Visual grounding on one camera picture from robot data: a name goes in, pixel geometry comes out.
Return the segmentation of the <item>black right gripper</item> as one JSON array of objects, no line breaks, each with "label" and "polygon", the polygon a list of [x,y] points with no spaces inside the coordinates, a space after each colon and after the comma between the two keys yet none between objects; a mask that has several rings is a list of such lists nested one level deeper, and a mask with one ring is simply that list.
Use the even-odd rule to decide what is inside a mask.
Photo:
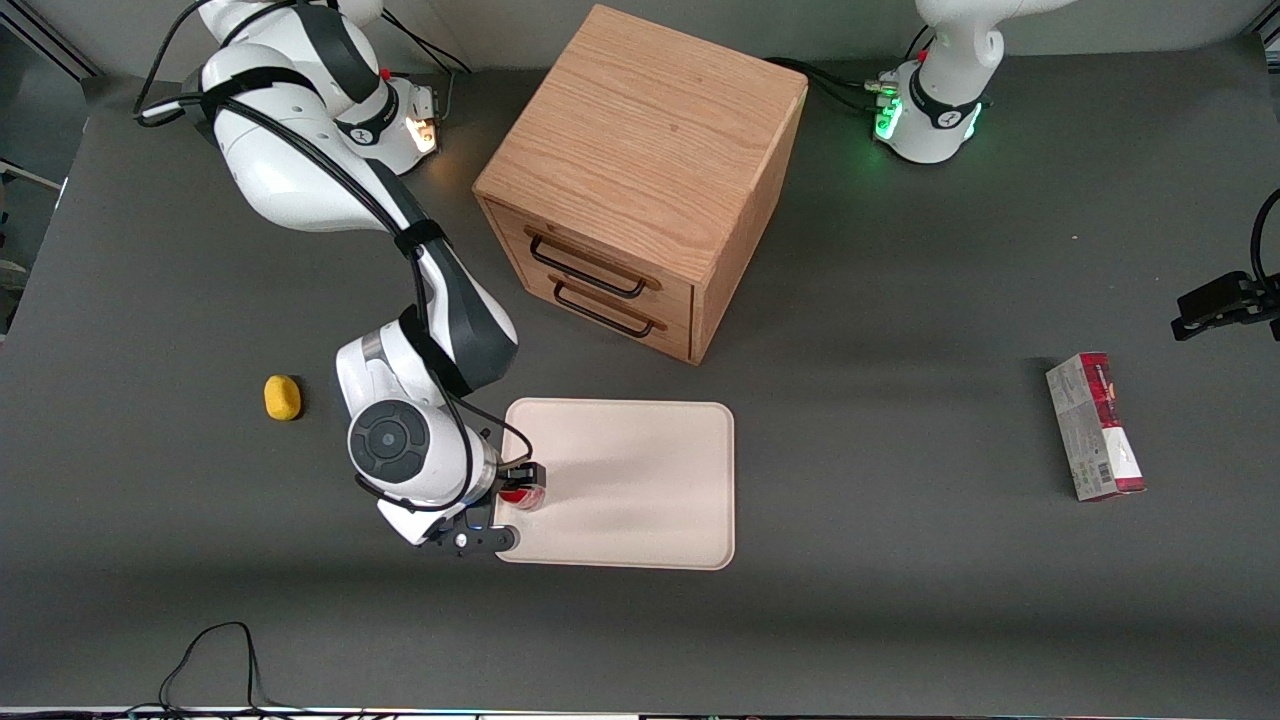
[{"label": "black right gripper", "polygon": [[530,491],[547,488],[547,469],[540,462],[526,462],[525,459],[504,462],[495,470],[493,487],[503,489],[499,493],[503,502],[521,503],[522,488]]}]

